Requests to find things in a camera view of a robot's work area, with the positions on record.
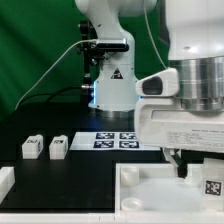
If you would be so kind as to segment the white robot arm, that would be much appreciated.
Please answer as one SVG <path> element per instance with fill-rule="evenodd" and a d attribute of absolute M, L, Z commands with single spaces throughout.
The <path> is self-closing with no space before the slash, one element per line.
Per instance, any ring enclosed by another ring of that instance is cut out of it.
<path fill-rule="evenodd" d="M 152 10 L 157 0 L 75 0 L 104 55 L 89 107 L 103 115 L 134 113 L 140 143 L 224 153 L 224 0 L 165 0 L 169 66 L 138 80 L 134 39 L 121 16 Z"/>

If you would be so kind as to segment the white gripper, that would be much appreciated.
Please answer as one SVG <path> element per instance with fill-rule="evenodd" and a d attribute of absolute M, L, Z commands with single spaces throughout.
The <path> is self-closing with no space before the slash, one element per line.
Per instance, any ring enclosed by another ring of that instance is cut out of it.
<path fill-rule="evenodd" d="M 175 168 L 180 166 L 175 149 L 224 153 L 224 110 L 187 111 L 174 98 L 143 98 L 136 104 L 134 128 L 142 145 L 165 148 L 165 160 Z"/>

